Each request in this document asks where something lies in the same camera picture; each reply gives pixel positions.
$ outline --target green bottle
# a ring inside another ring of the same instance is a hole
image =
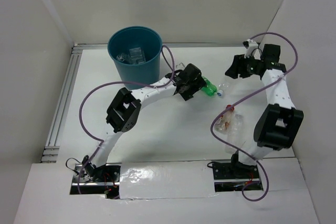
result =
[[[213,85],[207,78],[205,78],[204,76],[202,76],[202,78],[205,80],[206,82],[206,87],[202,87],[202,91],[204,93],[206,93],[209,97],[213,97],[216,92],[217,92],[217,88],[215,85]]]

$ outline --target metal frame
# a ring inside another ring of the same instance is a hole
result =
[[[225,44],[225,43],[166,43],[171,48],[183,47],[241,47],[241,44]],[[79,44],[73,47],[71,57],[63,82],[60,97],[54,114],[54,118],[50,127],[49,135],[46,141],[41,163],[55,163],[58,150],[61,145],[59,135],[62,133],[65,124],[65,118],[68,114],[72,91],[75,85],[77,71],[83,50],[106,49],[107,44]]]

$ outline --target white floor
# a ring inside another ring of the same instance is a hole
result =
[[[218,84],[233,55],[244,51],[243,47],[173,48],[176,62],[195,64],[213,84]],[[161,75],[168,72],[162,60]],[[233,94],[223,100],[209,98],[199,92],[187,102],[176,95],[142,110],[136,127],[120,138],[109,162],[128,162],[124,168],[133,167],[135,170],[139,170],[140,164],[129,162],[149,162],[141,164],[140,170],[146,174],[144,179],[138,180],[134,187],[127,179],[121,182],[121,198],[125,198],[122,200],[108,200],[101,195],[69,195],[72,172],[65,168],[65,160],[69,157],[82,159],[84,155],[90,155],[97,145],[80,128],[79,104],[91,89],[114,80],[119,80],[119,76],[106,50],[83,51],[57,163],[32,166],[16,224],[113,221],[318,223],[292,149],[273,152],[269,155],[273,158],[262,161],[270,178],[270,192],[264,200],[253,203],[246,201],[239,192],[214,192],[209,178],[212,174],[202,160],[229,159],[231,155],[226,154],[223,144],[211,136],[211,121],[227,104],[260,88],[262,84],[258,77],[239,80]],[[88,100],[83,119],[94,135],[102,135],[106,108],[121,87],[106,87]],[[263,93],[236,108],[244,116],[246,141],[253,141],[255,123],[266,103]],[[198,161],[189,163],[193,169],[186,170],[198,170],[202,176],[195,176],[195,173],[181,176],[181,167],[185,166],[185,162],[164,161]],[[172,183],[162,183],[163,174]],[[247,192],[255,198],[261,193]]]

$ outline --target white wall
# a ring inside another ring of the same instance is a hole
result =
[[[336,0],[284,0],[269,31],[287,36],[297,47],[299,64],[288,76],[291,97],[305,113],[295,152],[320,223],[335,223]],[[266,36],[265,42],[280,39]],[[293,52],[282,45],[281,61]]]
[[[0,6],[0,222],[8,224],[43,152],[70,46],[41,0]]]
[[[77,43],[107,43],[132,25],[164,42],[241,43],[266,31],[282,0],[52,0]]]

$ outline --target teal trash bin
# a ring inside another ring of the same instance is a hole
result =
[[[145,62],[137,65],[122,63],[117,56],[128,54],[130,49],[141,48]],[[148,27],[132,26],[116,32],[109,40],[108,52],[114,61],[122,81],[135,81],[152,84],[159,80],[160,52],[162,39],[154,30]],[[128,89],[138,89],[142,86],[125,84]]]

